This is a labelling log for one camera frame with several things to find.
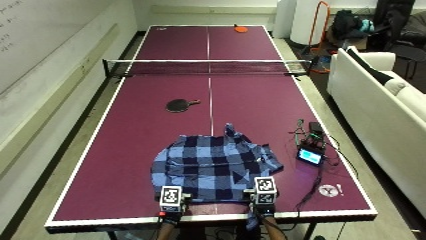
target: small screen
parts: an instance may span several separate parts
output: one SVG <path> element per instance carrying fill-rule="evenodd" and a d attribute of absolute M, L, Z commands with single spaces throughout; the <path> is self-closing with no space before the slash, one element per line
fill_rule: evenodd
<path fill-rule="evenodd" d="M 321 162 L 321 154 L 315 153 L 304 148 L 299 151 L 299 158 L 312 162 L 313 164 L 320 164 Z"/>

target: blue plaid cloth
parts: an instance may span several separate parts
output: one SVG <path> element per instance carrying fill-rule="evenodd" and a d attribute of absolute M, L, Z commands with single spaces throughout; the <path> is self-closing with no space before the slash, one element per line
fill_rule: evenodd
<path fill-rule="evenodd" d="M 194 202 L 242 201 L 255 177 L 281 168 L 269 146 L 254 144 L 228 123 L 222 137 L 179 137 L 155 159 L 152 183 L 156 193 L 163 186 L 183 186 Z"/>

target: maroon table surface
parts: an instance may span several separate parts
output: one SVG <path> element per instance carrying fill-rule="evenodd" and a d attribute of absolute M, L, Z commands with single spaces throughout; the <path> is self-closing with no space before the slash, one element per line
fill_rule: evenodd
<path fill-rule="evenodd" d="M 251 27 L 248 33 L 254 33 L 247 35 L 251 41 L 232 27 L 156 26 L 147 34 L 138 58 L 280 59 L 266 29 Z M 263 44 L 259 47 L 263 50 L 251 48 L 250 42 L 252 46 Z M 164 47 L 171 43 L 179 47 Z M 191 55 L 186 48 L 198 50 Z M 170 113 L 166 104 L 176 98 L 200 99 L 202 104 L 183 113 Z M 285 166 L 273 175 L 280 190 L 277 219 L 307 222 L 375 219 L 375 206 L 348 164 L 339 158 L 333 159 L 340 162 L 337 166 L 325 164 L 321 185 L 329 190 L 340 185 L 343 191 L 332 194 L 333 197 L 317 191 L 297 218 L 296 205 L 309 192 L 319 172 L 316 166 L 296 159 L 291 132 L 299 119 L 304 119 L 305 129 L 311 121 L 321 122 L 289 76 L 144 75 L 126 79 L 55 205 L 46 224 L 49 231 L 99 231 L 111 229 L 108 226 L 156 223 L 160 208 L 151 166 L 159 152 L 179 135 L 222 136 L 227 123 L 234 123 L 254 143 L 269 143 Z M 337 157 L 332 147 L 327 155 Z M 192 204 L 183 222 L 243 220 L 247 211 L 247 204 Z"/>

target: ping pong paddle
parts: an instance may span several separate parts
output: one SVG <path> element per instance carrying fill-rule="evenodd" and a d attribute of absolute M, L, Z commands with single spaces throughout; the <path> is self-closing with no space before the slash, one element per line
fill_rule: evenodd
<path fill-rule="evenodd" d="M 172 113 L 180 113 L 187 111 L 191 105 L 200 103 L 200 100 L 187 101 L 186 99 L 175 99 L 168 102 L 166 109 Z"/>
<path fill-rule="evenodd" d="M 235 24 L 235 30 L 239 32 L 239 33 L 246 33 L 250 31 L 250 29 L 247 27 L 243 27 L 243 26 L 239 26 L 238 24 Z"/>

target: whiteboard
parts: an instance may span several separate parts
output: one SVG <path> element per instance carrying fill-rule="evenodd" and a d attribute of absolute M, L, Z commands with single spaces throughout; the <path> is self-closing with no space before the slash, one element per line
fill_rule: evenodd
<path fill-rule="evenodd" d="M 0 0 L 0 95 L 112 1 Z"/>

